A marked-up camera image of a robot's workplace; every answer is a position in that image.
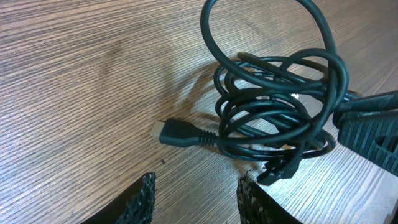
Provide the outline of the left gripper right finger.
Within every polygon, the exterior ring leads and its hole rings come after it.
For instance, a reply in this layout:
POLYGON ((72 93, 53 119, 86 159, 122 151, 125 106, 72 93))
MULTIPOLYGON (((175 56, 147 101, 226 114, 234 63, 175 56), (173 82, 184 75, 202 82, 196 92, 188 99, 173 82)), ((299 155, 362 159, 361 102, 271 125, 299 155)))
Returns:
POLYGON ((241 223, 302 224, 247 175, 238 179, 236 195, 241 223))

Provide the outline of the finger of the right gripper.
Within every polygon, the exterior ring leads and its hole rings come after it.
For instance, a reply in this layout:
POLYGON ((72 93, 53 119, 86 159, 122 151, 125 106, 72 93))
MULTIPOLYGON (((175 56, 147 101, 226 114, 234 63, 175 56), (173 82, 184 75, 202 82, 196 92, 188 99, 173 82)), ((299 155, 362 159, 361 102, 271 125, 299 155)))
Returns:
POLYGON ((338 142, 397 175, 397 92, 349 100, 333 115, 338 142))

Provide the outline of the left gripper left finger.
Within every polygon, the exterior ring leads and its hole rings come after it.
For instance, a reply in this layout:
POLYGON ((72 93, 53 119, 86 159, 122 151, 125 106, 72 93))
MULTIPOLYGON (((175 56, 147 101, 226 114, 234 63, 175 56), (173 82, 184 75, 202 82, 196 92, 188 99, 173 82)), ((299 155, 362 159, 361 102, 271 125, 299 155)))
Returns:
POLYGON ((155 208, 155 172, 147 172, 82 224, 150 224, 155 208))

